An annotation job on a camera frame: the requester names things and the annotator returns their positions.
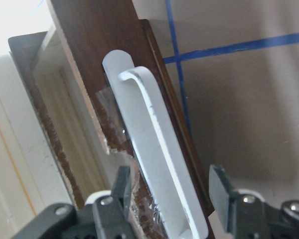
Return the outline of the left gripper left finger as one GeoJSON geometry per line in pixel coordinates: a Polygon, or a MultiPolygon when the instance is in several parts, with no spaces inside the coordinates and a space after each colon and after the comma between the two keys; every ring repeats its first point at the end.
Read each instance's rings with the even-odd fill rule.
{"type": "Polygon", "coordinates": [[[132,180],[129,166],[118,169],[109,196],[102,196],[93,203],[93,218],[99,239],[135,239],[128,220],[131,203],[132,180]]]}

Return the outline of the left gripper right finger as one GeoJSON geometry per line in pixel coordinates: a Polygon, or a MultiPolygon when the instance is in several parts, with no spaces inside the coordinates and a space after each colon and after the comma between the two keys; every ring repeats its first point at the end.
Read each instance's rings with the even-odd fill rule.
{"type": "Polygon", "coordinates": [[[257,192],[236,189],[224,169],[211,165],[209,196],[221,225],[235,239],[282,239],[287,224],[278,209],[269,206],[257,192]]]}

